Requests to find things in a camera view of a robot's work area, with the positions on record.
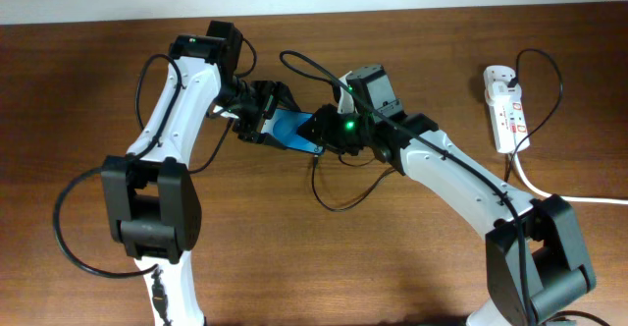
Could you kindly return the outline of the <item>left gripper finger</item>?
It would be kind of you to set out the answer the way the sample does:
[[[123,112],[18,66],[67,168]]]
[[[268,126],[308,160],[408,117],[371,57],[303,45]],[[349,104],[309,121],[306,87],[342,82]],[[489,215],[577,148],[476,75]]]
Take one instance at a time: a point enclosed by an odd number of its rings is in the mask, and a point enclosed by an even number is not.
[[[275,86],[275,93],[278,99],[278,103],[284,106],[286,109],[288,109],[289,111],[294,111],[294,112],[301,111],[289,87],[286,84],[282,82],[277,82]]]
[[[251,144],[260,144],[271,146],[278,149],[287,149],[278,139],[270,134],[261,134],[258,132],[243,132],[239,134],[239,139]]]

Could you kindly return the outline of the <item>blue Galaxy smartphone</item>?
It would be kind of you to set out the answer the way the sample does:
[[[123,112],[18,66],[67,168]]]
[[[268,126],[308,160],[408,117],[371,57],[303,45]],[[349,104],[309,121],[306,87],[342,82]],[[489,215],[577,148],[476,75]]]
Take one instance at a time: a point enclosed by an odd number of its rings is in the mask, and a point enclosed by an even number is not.
[[[271,119],[264,121],[261,133],[272,136],[287,149],[321,155],[324,153],[322,146],[297,133],[299,126],[303,125],[311,117],[311,113],[277,109]]]

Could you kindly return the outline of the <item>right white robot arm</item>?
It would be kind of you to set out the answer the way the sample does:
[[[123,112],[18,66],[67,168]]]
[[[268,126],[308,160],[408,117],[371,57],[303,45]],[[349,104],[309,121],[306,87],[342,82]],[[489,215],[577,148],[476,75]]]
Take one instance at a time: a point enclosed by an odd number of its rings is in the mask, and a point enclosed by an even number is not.
[[[334,80],[336,103],[300,125],[300,136],[338,154],[369,147],[382,163],[437,194],[486,244],[490,298],[469,325],[543,325],[596,284],[575,210],[537,199],[464,154],[423,114],[408,114],[384,68]]]

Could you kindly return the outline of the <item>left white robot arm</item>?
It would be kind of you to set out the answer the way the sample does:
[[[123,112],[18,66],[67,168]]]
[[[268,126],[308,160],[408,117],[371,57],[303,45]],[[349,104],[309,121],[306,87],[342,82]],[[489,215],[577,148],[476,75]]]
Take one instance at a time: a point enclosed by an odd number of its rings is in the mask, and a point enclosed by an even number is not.
[[[208,114],[229,118],[239,138],[280,147],[258,127],[281,107],[299,109],[278,81],[246,83],[236,73],[243,36],[234,24],[210,23],[203,35],[180,35],[166,59],[168,78],[147,124],[123,157],[101,174],[109,226],[143,275],[157,325],[204,325],[191,251],[202,208],[188,168]]]

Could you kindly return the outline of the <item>white power strip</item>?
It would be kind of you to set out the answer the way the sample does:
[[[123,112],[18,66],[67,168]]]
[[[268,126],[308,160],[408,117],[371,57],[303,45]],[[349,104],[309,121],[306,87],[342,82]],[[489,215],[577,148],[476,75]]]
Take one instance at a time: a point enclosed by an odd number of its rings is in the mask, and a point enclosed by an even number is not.
[[[507,66],[492,65],[483,73],[485,99],[489,107],[495,145],[498,153],[509,154],[530,145],[529,134],[521,103],[522,88],[509,86],[515,72]]]

